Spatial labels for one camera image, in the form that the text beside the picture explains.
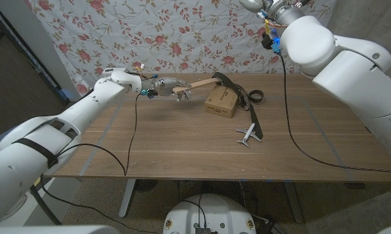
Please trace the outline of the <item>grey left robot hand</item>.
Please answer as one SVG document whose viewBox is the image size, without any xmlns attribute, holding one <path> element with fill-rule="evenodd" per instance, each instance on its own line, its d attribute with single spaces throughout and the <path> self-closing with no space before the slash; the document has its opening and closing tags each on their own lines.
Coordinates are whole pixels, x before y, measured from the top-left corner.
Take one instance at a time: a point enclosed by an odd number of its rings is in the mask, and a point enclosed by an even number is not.
<svg viewBox="0 0 391 234">
<path fill-rule="evenodd" d="M 142 80 L 142 90 L 150 90 L 157 93 L 158 96 L 169 96 L 176 87 L 191 87 L 190 83 L 175 77 L 158 77 Z"/>
</svg>

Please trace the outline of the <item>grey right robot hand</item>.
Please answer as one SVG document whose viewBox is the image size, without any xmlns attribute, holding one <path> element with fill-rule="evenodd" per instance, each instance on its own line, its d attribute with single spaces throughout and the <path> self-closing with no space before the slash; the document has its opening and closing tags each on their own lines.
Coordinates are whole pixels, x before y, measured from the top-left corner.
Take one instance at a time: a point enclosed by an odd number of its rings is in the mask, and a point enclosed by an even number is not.
<svg viewBox="0 0 391 234">
<path fill-rule="evenodd" d="M 265 13 L 269 20 L 280 25 L 289 25 L 304 16 L 301 8 L 309 0 L 239 0 L 239 3 L 253 13 Z"/>
</svg>

